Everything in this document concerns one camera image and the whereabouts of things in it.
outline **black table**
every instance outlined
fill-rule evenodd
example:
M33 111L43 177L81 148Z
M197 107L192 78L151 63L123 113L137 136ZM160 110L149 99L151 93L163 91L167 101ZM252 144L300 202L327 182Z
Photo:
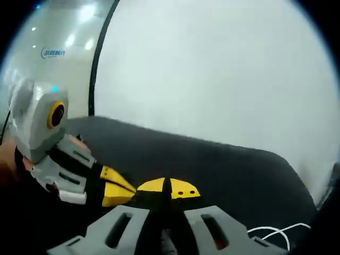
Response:
M308 223L316 214L312 197L294 169L272 152L248 149L144 129L103 117L70 120L103 164L126 174L136 187L172 177L195 185L202 197L247 229ZM307 231L288 230L291 247ZM255 231L263 237L272 231ZM281 235L269 242L286 248Z

